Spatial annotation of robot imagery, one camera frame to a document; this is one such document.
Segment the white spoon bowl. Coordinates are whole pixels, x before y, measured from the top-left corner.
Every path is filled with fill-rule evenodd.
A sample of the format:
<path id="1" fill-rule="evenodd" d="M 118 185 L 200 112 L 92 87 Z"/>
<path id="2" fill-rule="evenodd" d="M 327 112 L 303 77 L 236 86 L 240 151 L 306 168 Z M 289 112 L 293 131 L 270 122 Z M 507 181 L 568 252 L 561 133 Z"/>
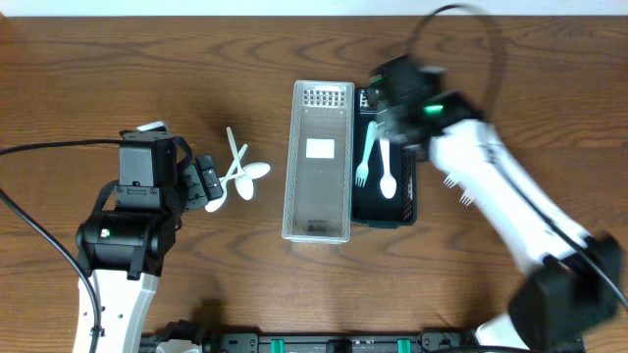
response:
<path id="1" fill-rule="evenodd" d="M 237 156 L 232 161 L 232 164 L 230 165 L 230 168 L 228 169 L 226 175 L 220 179 L 220 186 L 222 188 L 223 194 L 221 197 L 208 202 L 208 204 L 205 206 L 205 210 L 207 212 L 213 213 L 217 211 L 218 209 L 220 209 L 222 205 L 225 203 L 227 199 L 227 195 L 228 195 L 227 183 L 232 178 L 232 175 L 236 171 L 236 163 L 239 162 L 241 158 L 244 156 L 247 148 L 248 148 L 248 145 L 244 143 L 242 147 L 239 149 L 239 151 L 237 152 Z"/>
<path id="2" fill-rule="evenodd" d="M 258 179 L 265 176 L 271 171 L 271 167 L 267 163 L 254 162 L 243 167 L 243 170 L 247 172 L 252 179 Z"/>

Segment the white plastic fork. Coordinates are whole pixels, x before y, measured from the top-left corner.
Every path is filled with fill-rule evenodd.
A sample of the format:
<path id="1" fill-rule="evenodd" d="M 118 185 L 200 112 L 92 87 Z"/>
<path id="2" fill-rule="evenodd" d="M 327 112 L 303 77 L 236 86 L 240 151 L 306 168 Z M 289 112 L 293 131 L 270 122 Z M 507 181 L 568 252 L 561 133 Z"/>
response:
<path id="1" fill-rule="evenodd" d="M 369 174 L 369 159 L 372 152 L 372 148 L 377 137 L 378 124 L 375 121 L 371 121 L 367 125 L 367 131 L 364 141 L 364 150 L 362 153 L 362 159 L 355 171 L 355 185 L 357 187 L 364 187 Z"/>
<path id="2" fill-rule="evenodd" d="M 459 199 L 460 203 L 463 204 L 464 206 L 469 206 L 470 204 L 473 203 L 474 200 L 475 200 L 475 194 L 469 189 L 465 190 Z"/>
<path id="3" fill-rule="evenodd" d="M 444 185 L 447 188 L 453 188 L 454 186 L 456 186 L 459 182 L 459 178 L 456 174 L 449 174 L 445 180 L 444 180 Z"/>

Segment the white plastic spoon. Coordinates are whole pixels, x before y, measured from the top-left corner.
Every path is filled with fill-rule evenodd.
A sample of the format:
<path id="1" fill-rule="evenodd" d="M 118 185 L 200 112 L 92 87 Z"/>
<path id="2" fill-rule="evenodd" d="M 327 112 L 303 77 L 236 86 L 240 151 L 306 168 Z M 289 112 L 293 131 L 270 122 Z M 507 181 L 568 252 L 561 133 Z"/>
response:
<path id="1" fill-rule="evenodd" d="M 396 179 L 391 172 L 391 147 L 387 138 L 379 139 L 383 163 L 383 175 L 380 179 L 380 189 L 386 199 L 392 199 L 396 194 Z"/>

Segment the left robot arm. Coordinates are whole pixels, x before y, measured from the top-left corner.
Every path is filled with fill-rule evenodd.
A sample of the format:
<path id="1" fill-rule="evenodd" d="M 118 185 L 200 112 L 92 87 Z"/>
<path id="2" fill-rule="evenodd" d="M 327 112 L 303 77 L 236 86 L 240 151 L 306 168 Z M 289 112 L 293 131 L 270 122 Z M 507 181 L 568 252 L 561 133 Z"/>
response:
<path id="1" fill-rule="evenodd" d="M 182 215 L 217 199 L 222 188 L 211 158 L 192 156 L 168 132 L 124 134 L 119 177 L 100 191 L 78 227 L 77 352 L 136 352 Z"/>

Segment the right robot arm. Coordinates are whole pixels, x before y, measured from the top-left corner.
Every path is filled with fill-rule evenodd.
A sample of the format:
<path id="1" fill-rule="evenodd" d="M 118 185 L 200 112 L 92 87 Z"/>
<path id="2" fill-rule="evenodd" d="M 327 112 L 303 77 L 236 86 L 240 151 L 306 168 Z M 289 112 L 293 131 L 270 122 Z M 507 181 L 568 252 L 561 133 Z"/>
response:
<path id="1" fill-rule="evenodd" d="M 482 346 L 559 349 L 627 304 L 622 249 L 593 237 L 543 192 L 486 114 L 442 86 L 443 69 L 408 55 L 377 67 L 367 89 L 380 134 L 419 147 L 501 237 L 525 280 L 505 313 L 475 329 Z"/>

